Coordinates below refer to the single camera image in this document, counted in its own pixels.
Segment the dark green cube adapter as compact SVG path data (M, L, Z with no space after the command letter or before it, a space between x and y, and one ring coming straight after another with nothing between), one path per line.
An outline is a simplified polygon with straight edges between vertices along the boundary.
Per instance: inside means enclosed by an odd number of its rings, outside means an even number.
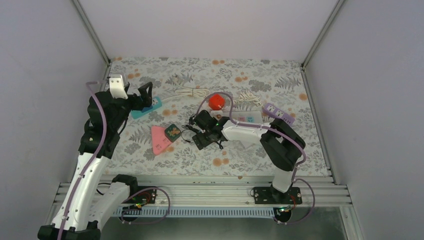
M171 124L164 130L164 134L173 143L181 136L181 130L175 124Z

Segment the white cube adapter with tiger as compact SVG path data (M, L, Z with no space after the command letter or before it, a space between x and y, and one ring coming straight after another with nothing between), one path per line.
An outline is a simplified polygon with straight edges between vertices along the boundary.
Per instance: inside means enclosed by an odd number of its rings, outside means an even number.
M213 118L215 118L215 119L219 120L219 119L221 119L221 118L222 118L222 116L223 116L223 112L222 112L221 110L212 110L212 111L210 112L210 115L211 115Z

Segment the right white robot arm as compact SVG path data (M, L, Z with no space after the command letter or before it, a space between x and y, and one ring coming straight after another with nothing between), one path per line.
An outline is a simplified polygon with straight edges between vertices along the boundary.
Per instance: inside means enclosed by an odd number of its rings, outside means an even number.
M200 129L192 139L199 150L212 143L242 141L261 145L275 166L271 183L271 198L278 204L290 197L299 158L306 160L305 141L282 119L271 123L249 123L222 116L216 119L206 110L201 110L191 125Z

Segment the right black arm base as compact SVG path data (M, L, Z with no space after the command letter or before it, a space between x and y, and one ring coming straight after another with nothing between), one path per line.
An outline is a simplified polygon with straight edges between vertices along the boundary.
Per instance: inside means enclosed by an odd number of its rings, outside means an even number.
M254 187L251 196L256 205L277 205L272 208L272 216L277 223L287 223L292 217L292 211L303 203L299 187L291 186L287 192L280 192L273 186Z

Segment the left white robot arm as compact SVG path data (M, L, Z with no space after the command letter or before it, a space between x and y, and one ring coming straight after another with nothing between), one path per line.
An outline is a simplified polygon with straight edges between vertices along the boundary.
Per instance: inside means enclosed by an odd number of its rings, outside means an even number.
M153 103L153 83L139 87L138 94L127 93L129 84L112 80L106 91L90 92L89 119L78 147L77 165L65 199L52 222L39 228L39 240L98 240L102 229L122 203L139 197L136 177L119 174L100 200L93 204L101 176L112 159L131 111L141 111Z

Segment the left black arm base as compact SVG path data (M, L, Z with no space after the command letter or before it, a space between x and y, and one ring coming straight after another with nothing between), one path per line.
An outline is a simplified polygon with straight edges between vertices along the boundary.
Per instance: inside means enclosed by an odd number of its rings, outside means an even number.
M123 202L126 206L120 210L119 219L129 223L135 221L146 205L153 205L156 202L156 195L155 186L138 186Z

